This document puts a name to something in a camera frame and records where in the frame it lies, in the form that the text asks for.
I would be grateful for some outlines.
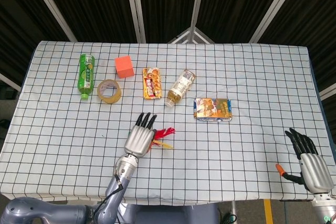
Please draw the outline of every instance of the tape roll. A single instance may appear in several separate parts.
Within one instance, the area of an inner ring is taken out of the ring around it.
[[[110,88],[110,87],[117,88],[117,92],[111,97],[103,96],[105,89]],[[119,84],[116,81],[110,80],[110,79],[102,81],[98,85],[97,93],[98,93],[99,98],[108,104],[118,102],[119,99],[121,98],[121,90],[120,90]]]

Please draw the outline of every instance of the table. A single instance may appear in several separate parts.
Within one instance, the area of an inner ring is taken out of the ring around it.
[[[81,53],[96,58],[88,101],[77,89]],[[130,55],[136,75],[119,79],[114,58]],[[197,78],[175,107],[144,100],[142,68],[161,69],[164,90],[183,69]],[[116,79],[122,99],[100,101],[97,86]],[[198,97],[232,100],[230,123],[193,118]],[[115,158],[124,153],[140,112],[158,115],[156,129],[175,127],[139,160],[124,201],[193,205],[226,200],[311,199],[303,186],[280,179],[275,164],[300,167],[284,130],[312,138],[336,182],[336,168],[308,51],[304,47],[234,44],[105,44],[42,41],[34,52],[0,156],[0,192],[43,200],[104,198]]]

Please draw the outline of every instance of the yellow floor line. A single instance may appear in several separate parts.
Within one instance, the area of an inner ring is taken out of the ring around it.
[[[273,224],[271,201],[269,199],[264,199],[264,208],[266,224]]]

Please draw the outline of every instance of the silver robotic hand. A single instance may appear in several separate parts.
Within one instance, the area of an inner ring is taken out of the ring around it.
[[[115,223],[118,206],[138,167],[138,158],[148,152],[154,139],[155,130],[152,130],[152,126],[156,115],[150,120],[150,113],[144,119],[143,116],[144,113],[141,113],[126,140],[126,155],[117,160],[113,178],[106,190],[106,198],[99,205],[54,205],[35,198],[21,197],[8,203],[0,218],[0,224],[31,224],[35,218],[41,219],[43,224]]]
[[[277,164],[276,168],[283,178],[299,185],[314,194],[312,205],[320,223],[336,223],[336,200],[330,197],[334,188],[328,167],[323,157],[319,156],[313,141],[290,128],[285,134],[290,138],[301,167],[301,176],[286,173]]]

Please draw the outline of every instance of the orange foam cube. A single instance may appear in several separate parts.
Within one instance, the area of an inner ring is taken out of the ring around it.
[[[129,55],[115,58],[114,63],[119,78],[126,78],[134,75],[133,65]]]

